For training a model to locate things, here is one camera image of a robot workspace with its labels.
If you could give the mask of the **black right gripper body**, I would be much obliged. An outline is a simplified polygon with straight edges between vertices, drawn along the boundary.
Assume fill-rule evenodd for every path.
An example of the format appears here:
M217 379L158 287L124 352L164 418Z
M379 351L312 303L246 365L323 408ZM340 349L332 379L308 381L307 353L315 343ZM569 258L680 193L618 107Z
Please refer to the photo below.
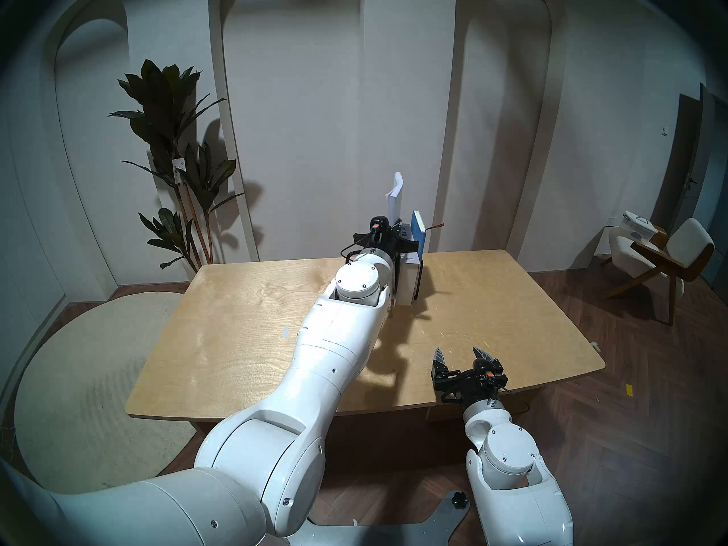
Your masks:
M501 376L479 376L473 369L465 372L448 371L448 378L440 383L433 384L433 389L440 394L443 404L458 404L471 406L486 401L493 405L498 397L498 391L504 389L508 378Z

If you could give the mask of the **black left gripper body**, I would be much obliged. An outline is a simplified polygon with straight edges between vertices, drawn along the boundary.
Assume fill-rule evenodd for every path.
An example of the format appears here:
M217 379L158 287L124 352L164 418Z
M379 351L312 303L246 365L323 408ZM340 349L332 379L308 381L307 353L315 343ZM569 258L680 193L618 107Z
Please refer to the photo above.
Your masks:
M381 258L386 256L391 265L395 265L406 244L406 238L399 232L380 232L378 235L375 237L375 232L364 234L364 255L374 254Z

